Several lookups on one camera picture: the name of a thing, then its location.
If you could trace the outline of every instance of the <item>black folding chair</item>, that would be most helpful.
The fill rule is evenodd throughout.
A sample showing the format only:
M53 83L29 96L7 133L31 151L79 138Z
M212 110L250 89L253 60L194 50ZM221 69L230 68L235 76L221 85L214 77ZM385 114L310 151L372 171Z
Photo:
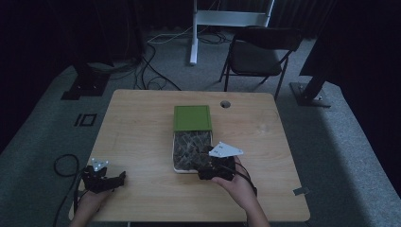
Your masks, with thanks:
M288 56L298 49L303 40L301 31L294 28L269 28L263 26L245 26L240 29L231 42L219 82L226 77L224 92L227 92L230 76L263 77L260 84L270 76L280 76L274 100L277 99L284 74L288 65ZM286 50L279 58L277 50Z

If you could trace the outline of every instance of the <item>green lid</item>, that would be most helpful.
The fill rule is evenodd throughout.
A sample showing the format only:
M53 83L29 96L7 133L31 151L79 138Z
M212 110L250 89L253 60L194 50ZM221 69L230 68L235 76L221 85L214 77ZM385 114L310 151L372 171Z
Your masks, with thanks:
M174 131L211 131L209 106L175 106Z

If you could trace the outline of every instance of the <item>cable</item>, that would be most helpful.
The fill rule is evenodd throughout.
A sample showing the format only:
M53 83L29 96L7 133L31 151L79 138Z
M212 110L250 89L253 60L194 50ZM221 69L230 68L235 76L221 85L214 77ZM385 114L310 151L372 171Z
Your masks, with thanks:
M239 163L236 163L236 164L237 164L237 165L240 165L242 168L244 168L244 169L245 169L245 172L247 172L247 174L248 174L248 176L249 176L248 170L246 170L246 168L245 168L243 165L241 165L241 164L239 164ZM253 185L253 183L252 183L252 181L251 181L251 176L247 177L247 176L245 176L244 174L242 174L242 173L240 173L240 172L238 172L238 171L236 171L236 170L230 169L230 168L227 167L227 166L223 166L223 165L219 165L219 166L222 167L222 168L225 168L225 169L227 169L228 171L230 171L230 172L232 172L232 173L234 173L234 174L237 174L237 175L241 176L243 179L247 180L247 182L251 185L251 188L252 188L252 190L253 190L253 193L255 194L255 196L257 196L257 188Z
M204 43L204 44L225 44L225 43L230 43L231 42L231 40L227 39L227 37L224 34L220 33L220 32L214 32L214 33L211 33L211 34L204 34L203 36L206 36L206 35L217 36L218 37L218 41L210 41L210 40L204 39L202 37L198 37L198 40L200 42Z
M217 0L215 0L215 1L212 3L212 5L209 7L208 10L211 10L211 8L215 5L216 2L217 2ZM218 5L217 5L217 7L216 7L215 10L218 10L218 9L220 8L220 4L221 4L221 1L218 0ZM202 33L203 31L205 31L208 27L209 27L209 26L207 26L204 30L202 30L202 31L200 31L200 32L197 32L197 34L201 34L201 33ZM168 42L170 42L170 41L172 41L172 40L174 40L174 39L177 39L177 38L179 38L179 37L184 36L185 33L186 33L188 30L190 30L191 28L192 28L192 26L189 27L189 28L187 28L185 31L183 31L183 32L181 32L181 33L178 33L178 34L160 34L160 35L157 35L157 36L151 38L150 40L148 40L148 44L166 44L166 43L168 43ZM185 38L191 38L192 36L193 36L193 35L188 35L188 36L184 36L184 37L185 37ZM153 41L153 40L155 40L155 39L162 38L162 37L167 37L168 40L167 40L167 41L164 41L164 42L154 42L154 41Z
M156 84L159 87L159 90L163 89L166 84L169 82L170 84L172 84L177 90L181 91L181 88L179 86L177 86L177 84L175 84L173 81L171 81L170 79L168 79L166 76L162 75L161 73L159 73L155 68L153 68L153 66L150 65L150 62L153 60L154 56L156 55L156 48L154 46L152 46L151 44L148 44L148 46L153 50L152 55L150 56L149 60L146 60L145 57L142 58L143 62L145 63L145 65L142 67L142 69L139 71L139 74L135 74L135 82L133 84L133 89L135 89L136 87L138 87L139 89L144 89L144 90L148 90L150 84ZM147 68L150 68L155 74L158 75L158 77L155 77L153 79L151 79L148 83L145 83L145 71ZM140 87L138 85L138 81L139 81L139 77L141 82L142 82L142 87ZM156 79L163 79L165 81L165 84L160 85L157 82L155 82L154 80Z
M71 173L71 174L63 174L63 173L60 173L60 172L59 172L59 170L58 170L58 168L57 168L57 164L59 163L59 160L64 159L65 157L72 157L72 158L75 159L75 161L76 161L76 169L75 169L75 172L74 172L74 173ZM77 157L76 155L74 155L74 154L63 154L62 156L58 157L58 158L54 161L54 163L53 163L53 169L54 169L54 171L56 172L56 174L59 175L59 176L61 176L61 177L64 177L64 178L66 178L66 177L74 177L74 180L71 182L71 185L70 185L70 187L69 187L67 193L65 194L64 198L62 199L61 204L60 204L60 206L59 206L59 208L58 208L58 210L57 210L56 216L54 217L53 226L55 227L56 224L57 224L57 219L58 219L59 214L60 214L60 210L61 210L62 206L64 205L64 203L65 203L65 201L66 201L66 199L67 199L67 197L68 197L68 194L70 193L71 189L73 188L73 186L74 186L75 184L77 185L77 186L76 186L76 190L75 190L75 192L74 192L74 209L76 210L76 205L78 205L78 202L77 202L77 199L76 199L76 196L78 197L78 183L77 183L77 179L80 180L80 173L81 173L82 170L79 170L79 159L78 159L78 157Z

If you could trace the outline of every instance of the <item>green box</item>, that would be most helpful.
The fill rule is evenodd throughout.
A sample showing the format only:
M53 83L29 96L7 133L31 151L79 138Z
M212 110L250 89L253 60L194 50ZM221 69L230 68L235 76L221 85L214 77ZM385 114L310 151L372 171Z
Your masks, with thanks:
M209 106L174 107L173 165L177 173L197 173L209 163L212 121Z
M174 131L211 131L209 106L175 106Z

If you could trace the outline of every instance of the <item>white stand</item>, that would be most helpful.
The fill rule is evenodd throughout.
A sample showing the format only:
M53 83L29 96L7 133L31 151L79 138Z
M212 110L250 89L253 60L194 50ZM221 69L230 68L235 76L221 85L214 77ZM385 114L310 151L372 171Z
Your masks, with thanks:
M274 0L268 4L266 13L198 10L198 0L194 0L193 37L190 64L197 64L197 26L268 26Z

